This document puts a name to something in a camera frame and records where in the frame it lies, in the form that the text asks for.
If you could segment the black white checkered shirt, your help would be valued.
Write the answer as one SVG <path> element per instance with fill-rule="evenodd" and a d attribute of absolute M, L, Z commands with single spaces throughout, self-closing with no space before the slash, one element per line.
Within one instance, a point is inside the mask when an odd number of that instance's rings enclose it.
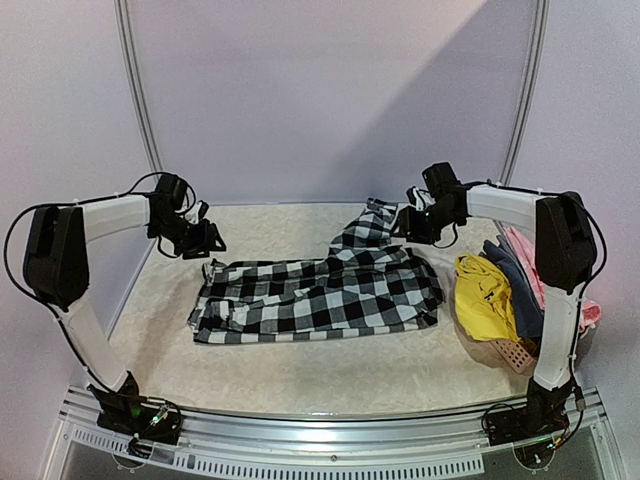
<path fill-rule="evenodd" d="M 397 213 L 368 200 L 323 259 L 204 265 L 188 318 L 194 341 L 323 341 L 436 326 L 445 293 L 426 259 L 393 243 Z"/>

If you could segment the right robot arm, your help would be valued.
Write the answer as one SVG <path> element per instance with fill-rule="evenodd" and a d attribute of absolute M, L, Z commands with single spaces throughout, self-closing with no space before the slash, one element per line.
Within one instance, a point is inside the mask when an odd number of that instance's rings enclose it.
<path fill-rule="evenodd" d="M 447 162 L 422 173 L 426 187 L 411 188 L 408 204 L 392 232 L 413 243 L 434 245 L 448 226 L 462 227 L 471 217 L 530 230 L 535 235 L 535 267 L 543 284 L 545 307 L 540 352 L 517 427 L 537 436 L 556 417 L 554 394 L 567 397 L 575 384 L 574 362 L 582 303 L 603 244 L 594 239 L 594 222 L 581 197 L 499 186 L 488 181 L 461 182 Z"/>

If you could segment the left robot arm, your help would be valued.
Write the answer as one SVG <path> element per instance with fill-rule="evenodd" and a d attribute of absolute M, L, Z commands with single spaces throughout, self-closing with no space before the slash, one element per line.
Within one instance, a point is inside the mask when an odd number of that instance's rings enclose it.
<path fill-rule="evenodd" d="M 148 238 L 170 242 L 175 258 L 207 258 L 225 251 L 217 226 L 206 217 L 208 204 L 185 204 L 189 189 L 181 177 L 160 173 L 151 191 L 131 189 L 33 209 L 23 260 L 24 282 L 29 294 L 53 313 L 91 385 L 100 391 L 120 392 L 129 373 L 109 345 L 91 303 L 88 246 L 116 233 L 143 228 Z"/>

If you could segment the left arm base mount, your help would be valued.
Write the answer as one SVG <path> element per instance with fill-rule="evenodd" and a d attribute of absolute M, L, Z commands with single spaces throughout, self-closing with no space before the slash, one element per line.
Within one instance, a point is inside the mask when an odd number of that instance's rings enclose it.
<path fill-rule="evenodd" d="M 134 439 L 177 445 L 184 421 L 180 407 L 169 400 L 140 394 L 128 371 L 118 390 L 104 390 L 93 383 L 88 390 L 99 402 L 97 425 Z"/>

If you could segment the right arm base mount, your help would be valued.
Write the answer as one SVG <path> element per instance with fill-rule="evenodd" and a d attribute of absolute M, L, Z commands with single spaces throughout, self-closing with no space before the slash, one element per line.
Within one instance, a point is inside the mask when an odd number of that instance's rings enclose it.
<path fill-rule="evenodd" d="M 491 446 L 515 443 L 537 437 L 545 437 L 546 450 L 557 450 L 577 432 L 584 418 L 586 402 L 581 390 L 575 396 L 579 418 L 570 425 L 565 410 L 566 399 L 553 393 L 537 393 L 527 396 L 522 408 L 506 403 L 489 407 L 481 417 L 481 428 Z"/>

